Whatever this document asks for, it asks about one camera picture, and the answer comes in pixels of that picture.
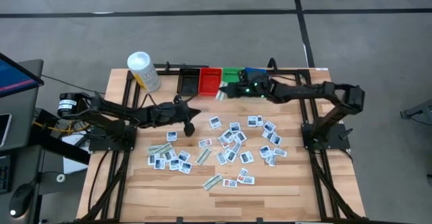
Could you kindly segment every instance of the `computer monitor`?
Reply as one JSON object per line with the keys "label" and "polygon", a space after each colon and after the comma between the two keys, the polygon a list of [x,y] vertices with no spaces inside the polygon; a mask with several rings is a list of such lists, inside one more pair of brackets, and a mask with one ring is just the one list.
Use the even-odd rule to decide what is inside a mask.
{"label": "computer monitor", "polygon": [[40,78],[0,53],[0,98],[43,84]]}

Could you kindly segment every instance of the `keyboard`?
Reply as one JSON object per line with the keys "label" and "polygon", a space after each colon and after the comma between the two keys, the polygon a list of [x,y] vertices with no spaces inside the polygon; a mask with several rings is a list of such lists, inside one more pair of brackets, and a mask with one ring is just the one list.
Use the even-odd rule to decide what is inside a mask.
{"label": "keyboard", "polygon": [[11,156],[0,156],[0,194],[9,193],[11,191],[11,185]]}

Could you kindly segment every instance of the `gray floor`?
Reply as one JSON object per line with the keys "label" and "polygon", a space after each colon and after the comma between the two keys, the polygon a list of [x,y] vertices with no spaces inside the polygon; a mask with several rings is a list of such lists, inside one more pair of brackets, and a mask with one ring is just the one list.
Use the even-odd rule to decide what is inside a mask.
{"label": "gray floor", "polygon": [[[304,9],[432,7],[432,0],[302,0]],[[0,0],[0,13],[294,9],[294,0]],[[431,98],[432,14],[306,15],[317,67],[333,81],[360,84],[364,111],[344,120],[367,216],[430,223],[431,130],[400,119],[399,111]],[[296,15],[158,18],[0,19],[0,51],[16,61],[41,58],[44,74],[104,90],[111,68],[147,51],[157,63],[304,67]],[[37,105],[51,112],[60,92],[74,88],[46,79]],[[55,156],[48,162],[57,161]],[[79,188],[44,197],[42,218],[72,220]],[[60,211],[59,203],[67,211]]]}

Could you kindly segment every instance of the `desk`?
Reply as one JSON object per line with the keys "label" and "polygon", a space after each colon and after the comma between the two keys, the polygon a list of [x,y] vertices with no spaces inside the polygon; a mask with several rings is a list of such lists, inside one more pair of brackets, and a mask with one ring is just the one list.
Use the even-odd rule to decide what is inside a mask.
{"label": "desk", "polygon": [[[113,69],[108,82],[106,99],[122,103],[126,69]],[[310,70],[312,83],[330,81],[327,70]],[[172,101],[176,95],[177,76],[161,76],[162,86],[152,93],[156,103]],[[145,95],[140,93],[138,104]],[[265,221],[319,221],[319,210],[313,183],[311,164],[308,153],[303,149],[300,132],[302,116],[299,101],[275,105],[264,99],[225,99],[216,101],[213,97],[196,97],[189,106],[202,110],[192,122],[196,131],[190,138],[183,133],[181,123],[161,128],[138,130],[136,147],[130,154],[126,188],[120,221],[170,221],[183,217],[185,221],[256,221],[263,217]],[[320,115],[333,108],[324,100],[317,100]],[[276,132],[283,138],[281,147],[288,151],[286,159],[277,157],[276,167],[266,166],[259,155],[259,147],[272,144],[264,139],[262,128],[247,127],[248,115],[262,115],[265,121],[273,122]],[[212,130],[209,118],[219,116],[222,127]],[[242,131],[248,138],[240,152],[250,150],[255,162],[243,165],[239,159],[234,163],[220,166],[215,155],[223,149],[217,141],[229,126],[229,122],[239,121]],[[178,132],[178,141],[173,142],[175,151],[189,152],[193,163],[190,175],[178,171],[157,171],[147,166],[147,148],[150,145],[166,143],[166,133]],[[195,160],[201,149],[198,141],[211,138],[212,153],[203,165]],[[90,158],[84,189],[82,191],[77,218],[87,213],[88,197],[96,168],[103,152],[94,153]],[[107,183],[109,160],[107,156],[96,180],[92,205],[97,201]],[[336,189],[359,215],[365,215],[357,181],[351,160],[338,150],[328,150],[329,163]],[[224,188],[221,184],[206,192],[202,184],[216,173],[224,178],[236,179],[242,167],[255,176],[255,185],[239,184],[238,188]],[[331,215],[328,194],[323,187],[327,212]],[[114,191],[108,217],[113,216]]]}

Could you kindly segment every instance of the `white card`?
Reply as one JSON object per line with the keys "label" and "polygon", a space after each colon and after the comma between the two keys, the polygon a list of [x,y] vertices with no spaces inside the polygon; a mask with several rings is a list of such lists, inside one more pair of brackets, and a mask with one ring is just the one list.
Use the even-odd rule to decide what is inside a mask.
{"label": "white card", "polygon": [[253,163],[254,157],[252,156],[252,153],[248,150],[247,152],[243,152],[242,154],[240,154],[240,160],[242,160],[243,164]]}
{"label": "white card", "polygon": [[230,144],[225,141],[225,138],[223,136],[219,137],[217,140],[222,144],[222,147],[224,149],[230,146]]}
{"label": "white card", "polygon": [[222,137],[225,139],[226,142],[231,143],[234,139],[232,138],[232,132],[231,130],[227,130],[222,134]]}
{"label": "white card", "polygon": [[176,150],[174,149],[168,150],[167,152],[163,153],[163,157],[165,157],[167,161],[176,159],[177,158]]}
{"label": "white card", "polygon": [[225,159],[233,163],[236,160],[236,157],[237,154],[234,151],[228,149],[227,154],[225,155]]}
{"label": "white card", "polygon": [[275,144],[276,146],[279,146],[281,144],[282,138],[278,136],[276,133],[274,133],[271,138],[270,142]]}
{"label": "white card", "polygon": [[178,155],[178,159],[183,161],[183,162],[187,162],[190,158],[190,154],[185,152],[184,150],[182,150],[180,152],[180,154]]}
{"label": "white card", "polygon": [[230,188],[237,188],[237,181],[236,180],[230,180],[230,179],[224,179],[222,186],[223,187],[230,187]]}
{"label": "white card", "polygon": [[176,141],[177,140],[177,132],[167,132],[167,141]]}
{"label": "white card", "polygon": [[268,121],[267,123],[265,123],[264,125],[264,129],[267,130],[268,132],[273,132],[276,128],[276,125],[274,125],[273,123],[271,123],[270,121]]}
{"label": "white card", "polygon": [[191,168],[192,168],[192,164],[182,162],[182,164],[180,164],[179,171],[181,171],[182,173],[187,173],[187,174],[189,174]]}
{"label": "white card", "polygon": [[258,117],[248,116],[248,127],[257,127],[257,126],[258,126]]}
{"label": "white card", "polygon": [[229,123],[229,130],[231,130],[231,132],[236,133],[239,132],[241,130],[240,128],[240,122],[233,122],[233,123]]}
{"label": "white card", "polygon": [[264,126],[264,121],[263,121],[263,116],[261,116],[261,115],[258,115],[257,117],[256,117],[256,126]]}
{"label": "white card", "polygon": [[271,155],[271,150],[269,146],[263,146],[259,148],[259,154],[262,158],[266,158]]}
{"label": "white card", "polygon": [[200,148],[208,147],[208,146],[210,146],[210,145],[211,145],[211,139],[200,140],[200,141],[198,142],[198,146],[199,146]]}
{"label": "white card", "polygon": [[243,183],[244,178],[245,178],[247,175],[248,175],[248,170],[242,168],[242,169],[240,170],[240,173],[238,174],[237,181],[240,182],[240,183]]}
{"label": "white card", "polygon": [[170,160],[170,162],[169,162],[169,170],[170,171],[178,170],[180,168],[180,163],[181,163],[181,160],[179,160],[179,159],[172,159],[172,160]]}
{"label": "white card", "polygon": [[158,159],[160,157],[161,157],[161,155],[159,153],[149,155],[148,159],[147,159],[147,165],[154,166],[156,159]]}
{"label": "white card", "polygon": [[242,184],[255,184],[255,177],[246,176]]}
{"label": "white card", "polygon": [[165,159],[156,159],[154,169],[165,169]]}
{"label": "white card", "polygon": [[282,149],[279,149],[279,148],[275,147],[275,148],[273,149],[273,154],[278,155],[278,156],[281,156],[281,157],[286,157],[287,152],[284,151],[284,150],[282,150]]}
{"label": "white card", "polygon": [[222,126],[222,122],[218,116],[210,118],[209,121],[212,129],[216,129]]}
{"label": "white card", "polygon": [[217,153],[216,158],[219,161],[220,165],[225,165],[227,163],[225,155],[222,152]]}

